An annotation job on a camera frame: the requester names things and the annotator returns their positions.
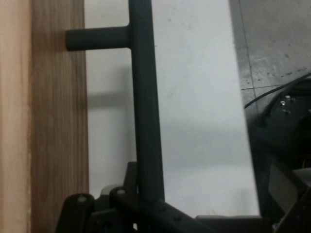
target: black pipe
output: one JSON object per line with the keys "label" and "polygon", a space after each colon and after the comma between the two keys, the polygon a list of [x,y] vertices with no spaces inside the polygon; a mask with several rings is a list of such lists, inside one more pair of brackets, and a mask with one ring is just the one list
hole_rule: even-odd
{"label": "black pipe", "polygon": [[139,196],[164,200],[151,0],[130,0],[130,32]]}
{"label": "black pipe", "polygon": [[69,30],[66,46],[69,51],[128,48],[129,27]]}
{"label": "black pipe", "polygon": [[68,50],[128,47],[132,51],[138,190],[143,201],[164,200],[151,0],[129,0],[126,27],[70,30]]}

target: white surface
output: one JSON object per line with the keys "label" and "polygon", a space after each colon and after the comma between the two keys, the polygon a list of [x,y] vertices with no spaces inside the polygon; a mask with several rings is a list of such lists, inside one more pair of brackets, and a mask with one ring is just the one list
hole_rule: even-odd
{"label": "white surface", "polygon": [[[127,0],[85,0],[86,27],[124,26]],[[256,215],[229,5],[153,1],[166,201],[191,216]],[[88,51],[90,192],[135,158],[130,50]]]}

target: black cable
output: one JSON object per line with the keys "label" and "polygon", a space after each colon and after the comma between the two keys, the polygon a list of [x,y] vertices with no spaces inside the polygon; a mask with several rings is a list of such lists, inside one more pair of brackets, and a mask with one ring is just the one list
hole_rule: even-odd
{"label": "black cable", "polygon": [[303,80],[303,79],[305,79],[305,78],[307,78],[307,77],[309,77],[309,76],[311,76],[311,73],[308,73],[308,74],[306,74],[306,75],[304,75],[304,76],[302,76],[302,77],[300,77],[300,78],[298,78],[298,79],[295,79],[295,80],[293,80],[293,81],[290,81],[289,83],[286,83],[286,84],[284,84],[284,85],[282,85],[282,86],[279,86],[279,87],[277,87],[277,88],[275,88],[275,89],[273,89],[273,90],[271,90],[271,91],[268,91],[268,92],[266,92],[266,93],[264,93],[264,94],[262,94],[262,95],[260,95],[260,96],[258,96],[258,97],[256,97],[256,98],[254,98],[252,101],[250,101],[249,103],[247,103],[247,104],[244,106],[244,108],[247,108],[247,107],[248,107],[249,105],[251,105],[252,103],[258,101],[259,99],[261,99],[261,98],[263,98],[263,97],[265,97],[265,96],[267,96],[267,95],[269,95],[269,94],[271,94],[271,93],[273,93],[273,92],[276,92],[276,91],[278,91],[278,90],[280,90],[280,89],[283,89],[283,88],[285,88],[285,87],[287,87],[287,86],[290,86],[290,85],[295,85],[295,84],[297,84],[298,82],[300,82],[301,80]]}

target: gray floor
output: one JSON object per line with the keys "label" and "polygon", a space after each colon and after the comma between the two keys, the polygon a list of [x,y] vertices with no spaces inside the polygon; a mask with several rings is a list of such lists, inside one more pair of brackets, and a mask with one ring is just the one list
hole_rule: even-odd
{"label": "gray floor", "polygon": [[[231,0],[244,103],[311,71],[310,0]],[[248,120],[274,95],[249,106]]]}

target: wooden plank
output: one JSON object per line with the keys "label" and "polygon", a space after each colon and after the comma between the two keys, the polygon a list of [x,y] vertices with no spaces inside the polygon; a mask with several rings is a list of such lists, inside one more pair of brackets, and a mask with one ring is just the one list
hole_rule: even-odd
{"label": "wooden plank", "polygon": [[88,192],[85,53],[65,49],[84,3],[32,0],[32,17],[32,232],[53,233],[64,198]]}
{"label": "wooden plank", "polygon": [[0,0],[0,232],[30,226],[29,0]]}

